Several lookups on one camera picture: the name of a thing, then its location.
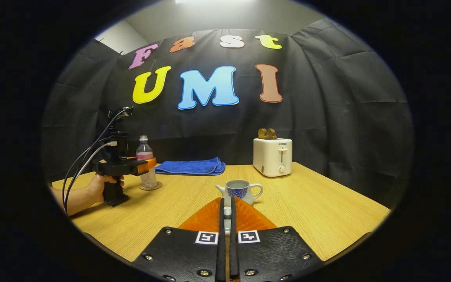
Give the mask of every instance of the black cable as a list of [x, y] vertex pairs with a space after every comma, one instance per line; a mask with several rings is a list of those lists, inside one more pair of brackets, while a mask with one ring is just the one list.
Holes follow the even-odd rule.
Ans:
[[[107, 140], [107, 139], [109, 139], [109, 138], [104, 138], [104, 139], [100, 140], [99, 142], [105, 141], [105, 140]], [[81, 158], [81, 156], [84, 155], [83, 160], [81, 161], [81, 163], [83, 163], [83, 162], [85, 161], [86, 152], [88, 152], [88, 150], [89, 150], [90, 148], [91, 148], [91, 147], [89, 147], [89, 148], [86, 149], [84, 152], [82, 152], [81, 155], [79, 155], [79, 157], [73, 162], [73, 164], [70, 166], [69, 170], [68, 170], [67, 173], [66, 173], [66, 176], [65, 176], [65, 178], [64, 178], [64, 183], [62, 184], [62, 205], [63, 205], [64, 207], [66, 206], [66, 204], [65, 204], [66, 182], [67, 182], [67, 178], [68, 178], [68, 175], [69, 175], [69, 173], [70, 173], [70, 170], [71, 170], [72, 168], [74, 168], [74, 165], [78, 162], [78, 160]]]
[[[105, 140], [107, 140], [107, 139], [109, 139], [109, 137], [104, 138], [104, 139], [100, 139], [100, 141], [98, 141], [98, 143], [100, 143], [100, 142], [102, 142], [102, 141], [105, 141]], [[79, 157], [74, 161], [74, 163], [72, 164], [72, 166], [70, 166], [69, 170], [68, 170], [67, 173], [66, 173], [66, 178], [64, 179], [64, 184], [63, 184], [63, 186], [62, 186], [62, 204], [64, 205], [64, 211], [66, 211], [66, 214], [67, 214], [67, 200], [68, 200], [68, 198], [69, 198], [69, 192], [70, 192], [70, 189], [72, 188], [72, 184], [76, 181], [76, 178], [78, 177], [77, 174], [79, 173], [79, 169], [80, 169], [81, 166], [83, 166], [83, 164], [84, 164], [84, 161], [85, 161], [85, 158], [86, 158], [86, 153], [87, 153], [89, 150], [91, 150], [91, 148], [92, 148], [93, 146], [96, 146], [96, 144], [93, 143], [92, 146], [90, 146], [90, 147], [89, 147], [88, 149], [86, 149], [81, 155], [79, 155]], [[79, 164], [78, 168], [76, 169], [76, 172], [74, 173], [72, 180], [70, 181], [70, 184], [69, 184], [68, 189], [67, 189], [67, 194], [64, 195], [64, 194], [65, 194], [65, 189], [66, 189], [67, 176], [69, 175], [70, 170], [74, 167], [74, 164], [81, 158], [82, 155], [84, 155], [84, 157], [83, 157], [81, 163]]]
[[65, 191], [66, 191], [66, 181], [67, 181], [67, 176], [69, 175], [70, 170], [71, 170], [71, 169], [74, 167], [74, 165], [78, 162], [79, 158], [80, 158], [82, 155], [86, 154], [86, 152], [88, 151], [88, 149], [86, 149], [84, 152], [81, 153], [81, 155], [79, 155], [79, 157], [72, 163], [72, 165], [69, 167], [69, 170], [68, 170], [67, 173], [66, 173], [66, 176], [65, 176], [65, 178], [64, 178], [64, 184], [62, 184], [62, 205], [65, 205], [65, 198], [64, 198], [64, 196], [65, 196]]
[[118, 118], [118, 116], [119, 116], [120, 114], [123, 114], [126, 110], [127, 110], [127, 109], [124, 109], [124, 110], [118, 112], [118, 114], [116, 114], [116, 115], [112, 118], [112, 120], [109, 122], [109, 124], [105, 127], [104, 131], [102, 131], [102, 133], [98, 136], [97, 140], [95, 140], [95, 142], [93, 142], [93, 144], [90, 146], [90, 148], [87, 149], [86, 154], [84, 155], [83, 160], [82, 160], [82, 162], [81, 162], [81, 165], [80, 165], [80, 166], [78, 167], [78, 169], [76, 170], [76, 173], [74, 174], [74, 177], [73, 177], [73, 179], [70, 181], [69, 187], [67, 188], [67, 193], [66, 193], [65, 200], [64, 200], [64, 211], [65, 211], [66, 214], [67, 214], [67, 201], [68, 201], [68, 199], [69, 199], [70, 189], [72, 188], [72, 185], [74, 184], [74, 182], [76, 181], [76, 178], [78, 177], [77, 174], [79, 173], [80, 167], [84, 165], [84, 160], [86, 159], [86, 156], [90, 153], [90, 150], [91, 150], [93, 147], [95, 147], [95, 145], [96, 145], [97, 143], [99, 143], [100, 138], [102, 137], [102, 135], [105, 134], [105, 132], [108, 130], [108, 128], [109, 128], [109, 127], [111, 126], [111, 124], [114, 122], [114, 120], [116, 120], [116, 118]]

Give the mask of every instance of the plastic bottle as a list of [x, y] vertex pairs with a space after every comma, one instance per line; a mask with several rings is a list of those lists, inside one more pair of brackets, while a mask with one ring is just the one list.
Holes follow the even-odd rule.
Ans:
[[[147, 144], [147, 136], [140, 136], [140, 145], [137, 148], [137, 159], [152, 159], [152, 149]], [[152, 190], [156, 189], [158, 186], [158, 182], [156, 180], [156, 172], [154, 168], [151, 168], [148, 173], [145, 173], [140, 176], [140, 180], [142, 184], [140, 185], [140, 189], [143, 190]]]

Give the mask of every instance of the letter m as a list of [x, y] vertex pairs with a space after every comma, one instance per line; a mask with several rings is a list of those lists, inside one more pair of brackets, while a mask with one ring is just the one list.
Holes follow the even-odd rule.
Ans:
[[183, 72], [180, 77], [184, 80], [182, 89], [182, 101], [177, 105], [181, 110], [192, 109], [197, 103], [193, 100], [193, 92], [199, 103], [203, 106], [208, 104], [211, 94], [215, 90], [215, 98], [211, 103], [216, 106], [234, 105], [240, 99], [234, 95], [233, 72], [236, 68], [232, 66], [218, 67], [213, 71], [210, 79], [206, 79], [197, 70]]

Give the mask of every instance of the white wall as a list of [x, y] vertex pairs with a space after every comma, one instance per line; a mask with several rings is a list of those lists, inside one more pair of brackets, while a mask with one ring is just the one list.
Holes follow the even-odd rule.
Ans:
[[111, 26], [101, 34], [95, 36], [98, 41], [109, 46], [116, 52], [129, 53], [141, 46], [147, 45], [147, 41], [133, 27], [123, 20]]
[[255, 29], [294, 34], [325, 16], [293, 0], [161, 0], [126, 18], [149, 43], [187, 32]]

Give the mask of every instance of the white pitcher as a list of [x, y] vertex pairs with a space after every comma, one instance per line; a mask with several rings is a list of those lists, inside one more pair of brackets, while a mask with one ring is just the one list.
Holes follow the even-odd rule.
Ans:
[[[260, 187], [260, 193], [257, 195], [252, 194], [252, 187]], [[215, 185], [215, 187], [222, 192], [222, 198], [224, 198], [224, 207], [231, 206], [231, 196], [236, 196], [249, 205], [254, 203], [254, 200], [260, 195], [262, 195], [263, 187], [260, 184], [254, 183], [250, 184], [246, 180], [231, 180], [225, 184], [225, 188], [220, 185]]]

